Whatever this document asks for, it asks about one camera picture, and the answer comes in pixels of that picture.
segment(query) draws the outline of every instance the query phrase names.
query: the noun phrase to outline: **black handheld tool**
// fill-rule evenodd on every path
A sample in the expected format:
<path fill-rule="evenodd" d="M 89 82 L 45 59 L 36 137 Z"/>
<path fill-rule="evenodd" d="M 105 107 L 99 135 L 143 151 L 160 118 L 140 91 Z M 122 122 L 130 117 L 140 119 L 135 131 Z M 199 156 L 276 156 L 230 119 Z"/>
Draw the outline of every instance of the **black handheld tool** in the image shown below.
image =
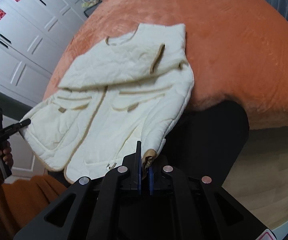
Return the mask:
<path fill-rule="evenodd" d="M 11 135 L 18 132 L 19 129 L 28 126 L 31 123 L 31 119 L 26 119 L 22 122 L 12 124 L 6 128 L 3 128 L 3 110 L 0 108 L 0 150 L 3 152 L 3 150 L 7 147 L 7 140 Z M 6 165 L 6 163 L 3 161 L 3 157 L 5 154 L 2 154 L 0 156 L 0 170 L 3 174 L 3 178 L 6 179 L 10 175 L 12 175 L 12 171 Z"/>

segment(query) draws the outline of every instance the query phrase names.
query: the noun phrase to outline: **bed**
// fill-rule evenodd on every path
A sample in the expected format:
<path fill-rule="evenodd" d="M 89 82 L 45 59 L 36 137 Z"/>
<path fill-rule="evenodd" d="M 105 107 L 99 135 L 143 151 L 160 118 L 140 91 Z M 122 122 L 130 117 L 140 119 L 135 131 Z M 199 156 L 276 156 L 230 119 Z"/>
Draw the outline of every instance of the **bed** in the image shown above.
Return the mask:
<path fill-rule="evenodd" d="M 250 137 L 223 187 L 265 225 L 288 220 L 288 22 L 264 0 L 106 0 L 65 50 L 44 99 L 72 61 L 139 23 L 186 25 L 195 86 L 187 111 L 244 107 Z"/>

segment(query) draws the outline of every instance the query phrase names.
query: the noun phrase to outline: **hand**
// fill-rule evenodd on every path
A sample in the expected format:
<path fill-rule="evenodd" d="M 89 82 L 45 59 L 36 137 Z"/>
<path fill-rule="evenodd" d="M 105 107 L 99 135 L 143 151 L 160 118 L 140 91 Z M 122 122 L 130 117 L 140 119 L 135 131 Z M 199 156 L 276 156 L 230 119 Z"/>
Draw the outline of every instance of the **hand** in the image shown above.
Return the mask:
<path fill-rule="evenodd" d="M 9 166 L 10 169 L 14 165 L 13 155 L 11 154 L 11 151 L 12 149 L 10 147 L 10 143 L 9 141 L 7 141 L 7 148 L 3 150 L 3 153 L 5 154 L 5 156 L 3 157 L 3 160 L 6 163 L 6 165 Z"/>

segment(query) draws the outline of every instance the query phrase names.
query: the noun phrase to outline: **teal wall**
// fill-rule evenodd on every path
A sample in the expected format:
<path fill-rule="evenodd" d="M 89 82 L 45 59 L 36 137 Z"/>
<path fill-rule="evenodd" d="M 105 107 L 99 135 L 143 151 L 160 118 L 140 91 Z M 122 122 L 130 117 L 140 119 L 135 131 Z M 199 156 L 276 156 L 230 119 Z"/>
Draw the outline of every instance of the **teal wall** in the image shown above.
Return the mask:
<path fill-rule="evenodd" d="M 3 114 L 15 120 L 20 120 L 30 109 L 30 106 L 24 105 L 17 100 L 0 93 L 0 107 Z"/>

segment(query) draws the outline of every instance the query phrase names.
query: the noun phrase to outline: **white wardrobe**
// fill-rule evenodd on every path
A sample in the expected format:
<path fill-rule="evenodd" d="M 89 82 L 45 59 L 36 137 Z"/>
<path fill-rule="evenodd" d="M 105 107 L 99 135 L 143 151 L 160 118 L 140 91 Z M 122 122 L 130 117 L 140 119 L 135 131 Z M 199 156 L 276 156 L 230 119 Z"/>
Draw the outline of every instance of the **white wardrobe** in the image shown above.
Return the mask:
<path fill-rule="evenodd" d="M 65 48 L 87 19 L 87 0 L 0 0 L 0 92 L 42 101 Z"/>

